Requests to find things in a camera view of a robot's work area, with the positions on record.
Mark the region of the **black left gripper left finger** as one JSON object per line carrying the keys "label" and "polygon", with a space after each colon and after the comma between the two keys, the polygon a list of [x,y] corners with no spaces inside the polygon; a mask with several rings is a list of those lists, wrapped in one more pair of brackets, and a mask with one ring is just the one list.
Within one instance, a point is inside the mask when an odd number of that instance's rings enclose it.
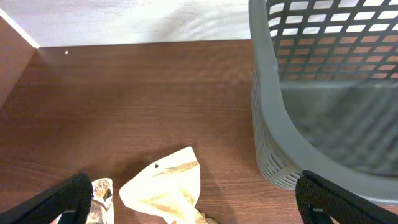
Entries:
{"label": "black left gripper left finger", "polygon": [[78,173],[1,214],[1,223],[85,224],[93,186],[86,173]]}

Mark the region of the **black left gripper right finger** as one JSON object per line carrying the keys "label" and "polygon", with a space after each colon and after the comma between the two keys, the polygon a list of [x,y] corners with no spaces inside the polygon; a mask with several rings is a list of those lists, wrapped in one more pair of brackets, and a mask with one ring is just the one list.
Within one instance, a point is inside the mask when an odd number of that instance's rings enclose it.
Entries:
{"label": "black left gripper right finger", "polygon": [[304,223],[397,223],[397,215],[305,170],[295,186]]}

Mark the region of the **cream snack bag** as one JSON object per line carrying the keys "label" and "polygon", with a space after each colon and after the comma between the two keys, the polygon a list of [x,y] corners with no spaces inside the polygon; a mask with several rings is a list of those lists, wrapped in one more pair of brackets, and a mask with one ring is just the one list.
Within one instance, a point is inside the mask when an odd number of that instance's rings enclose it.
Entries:
{"label": "cream snack bag", "polygon": [[162,217],[167,223],[216,224],[195,206],[200,196],[200,164],[185,147],[145,167],[119,191],[123,204]]}

